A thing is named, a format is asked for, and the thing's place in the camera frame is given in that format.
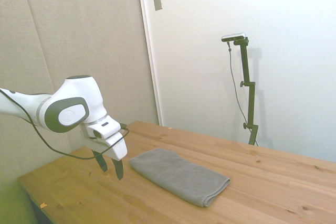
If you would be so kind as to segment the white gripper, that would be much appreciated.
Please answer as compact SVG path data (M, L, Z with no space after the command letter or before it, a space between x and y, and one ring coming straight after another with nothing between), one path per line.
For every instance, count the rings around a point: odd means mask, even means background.
M92 153L103 172L108 170L102 154L112 158L118 180L124 176L122 159L127 155L127 147L119 126L107 125L80 126L84 136L84 145L92 149Z

